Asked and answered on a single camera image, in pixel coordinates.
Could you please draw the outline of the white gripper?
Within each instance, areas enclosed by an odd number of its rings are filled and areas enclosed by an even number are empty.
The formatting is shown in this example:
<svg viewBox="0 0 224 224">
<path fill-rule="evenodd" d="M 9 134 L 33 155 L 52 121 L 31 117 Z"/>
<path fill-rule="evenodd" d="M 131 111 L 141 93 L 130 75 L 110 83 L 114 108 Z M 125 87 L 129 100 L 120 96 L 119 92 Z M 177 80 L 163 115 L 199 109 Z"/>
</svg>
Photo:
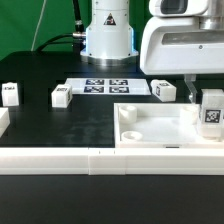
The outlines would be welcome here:
<svg viewBox="0 0 224 224">
<path fill-rule="evenodd" d="M 224 73 L 224 30 L 201 30 L 197 17 L 153 17 L 143 32 L 140 68 L 146 75 L 185 74 L 195 104 L 195 74 Z"/>
</svg>

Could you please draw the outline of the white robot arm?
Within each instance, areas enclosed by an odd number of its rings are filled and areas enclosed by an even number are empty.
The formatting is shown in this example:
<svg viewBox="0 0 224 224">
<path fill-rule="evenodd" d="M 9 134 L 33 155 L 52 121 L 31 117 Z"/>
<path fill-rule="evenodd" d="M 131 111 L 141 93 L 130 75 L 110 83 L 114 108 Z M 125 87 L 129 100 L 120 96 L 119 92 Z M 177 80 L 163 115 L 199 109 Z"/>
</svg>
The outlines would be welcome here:
<svg viewBox="0 0 224 224">
<path fill-rule="evenodd" d="M 92 0 L 81 58 L 103 66 L 136 56 L 146 75 L 183 75 L 196 100 L 198 74 L 224 73 L 224 0 L 149 0 L 141 48 L 134 49 L 128 0 Z"/>
</svg>

